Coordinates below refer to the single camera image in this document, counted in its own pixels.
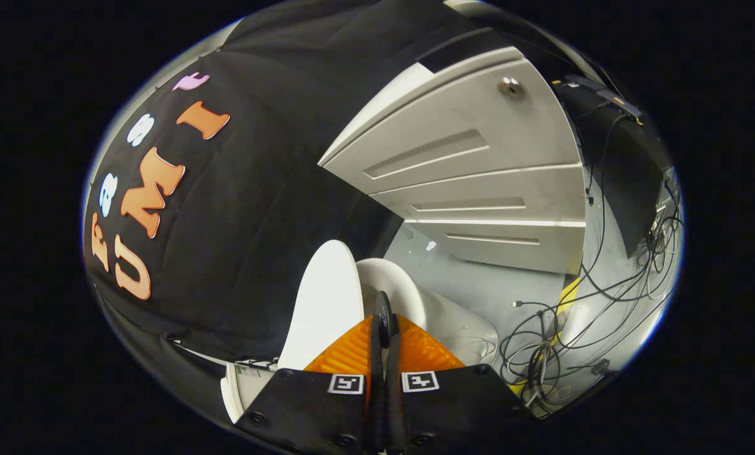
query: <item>black cloth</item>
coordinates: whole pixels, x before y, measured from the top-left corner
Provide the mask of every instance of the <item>black cloth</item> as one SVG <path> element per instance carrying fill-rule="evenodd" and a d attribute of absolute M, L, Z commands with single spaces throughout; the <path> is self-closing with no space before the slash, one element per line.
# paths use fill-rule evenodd
<path fill-rule="evenodd" d="M 297 1 L 245 17 L 221 49 L 173 76 L 134 112 L 98 164 L 85 209 L 90 279 L 120 314 L 147 331 L 222 359 L 279 355 L 307 262 L 339 239 L 355 259 L 383 255 L 400 218 L 317 162 L 378 90 L 421 54 L 475 29 L 438 0 Z M 172 90 L 185 75 L 210 79 Z M 178 116 L 197 101 L 228 124 L 208 140 Z M 138 147 L 126 140 L 144 114 L 155 123 Z M 143 186 L 151 147 L 186 172 L 153 239 L 120 205 Z M 111 212 L 102 181 L 118 187 Z M 106 272 L 91 254 L 91 217 L 108 244 Z M 147 267 L 152 294 L 116 284 L 114 237 Z M 131 276 L 133 267 L 120 266 Z"/>

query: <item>foam letter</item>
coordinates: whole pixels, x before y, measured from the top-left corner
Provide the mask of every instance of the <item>foam letter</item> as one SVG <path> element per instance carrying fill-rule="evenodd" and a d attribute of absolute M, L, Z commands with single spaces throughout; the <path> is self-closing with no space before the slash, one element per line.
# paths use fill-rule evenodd
<path fill-rule="evenodd" d="M 164 198 L 158 192 L 158 186 L 164 190 L 164 196 L 170 196 L 186 172 L 183 164 L 173 166 L 158 156 L 157 148 L 152 147 L 138 165 L 141 181 L 144 186 L 131 188 L 126 191 L 122 199 L 122 215 L 130 215 L 147 230 L 147 237 L 156 236 L 161 216 L 149 213 L 144 209 L 158 210 L 164 208 Z"/>
<path fill-rule="evenodd" d="M 207 110 L 204 107 L 204 102 L 198 101 L 188 107 L 175 123 L 191 124 L 204 134 L 204 139 L 208 139 L 216 135 L 230 118 L 231 116 L 228 114 L 217 115 L 215 112 Z"/>
<path fill-rule="evenodd" d="M 102 230 L 97 226 L 96 212 L 91 217 L 91 253 L 105 265 L 105 271 L 111 273 L 108 268 L 108 244 L 102 241 Z"/>
<path fill-rule="evenodd" d="M 182 90 L 192 90 L 193 88 L 200 87 L 204 84 L 204 82 L 209 80 L 209 75 L 204 75 L 202 78 L 196 78 L 199 74 L 195 73 L 192 76 L 184 76 L 181 78 L 181 80 L 178 81 L 178 83 L 175 84 L 175 87 L 173 87 L 172 91 L 175 92 L 175 89 L 180 88 Z"/>
<path fill-rule="evenodd" d="M 150 274 L 147 272 L 147 266 L 131 250 L 127 250 L 127 247 L 122 243 L 122 238 L 118 235 L 114 242 L 114 252 L 116 253 L 116 259 L 124 257 L 125 261 L 129 262 L 138 271 L 138 281 L 133 281 L 131 277 L 122 271 L 120 263 L 117 262 L 114 266 L 114 270 L 116 270 L 116 283 L 120 285 L 120 288 L 125 288 L 141 300 L 149 299 Z"/>

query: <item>white cabinet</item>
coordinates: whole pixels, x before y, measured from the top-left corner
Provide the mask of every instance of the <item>white cabinet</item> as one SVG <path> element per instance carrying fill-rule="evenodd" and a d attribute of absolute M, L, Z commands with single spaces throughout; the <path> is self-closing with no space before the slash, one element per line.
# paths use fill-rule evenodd
<path fill-rule="evenodd" d="M 502 95 L 514 78 L 523 94 Z M 577 272 L 582 164 L 547 82 L 514 48 L 387 85 L 319 162 L 470 261 Z"/>

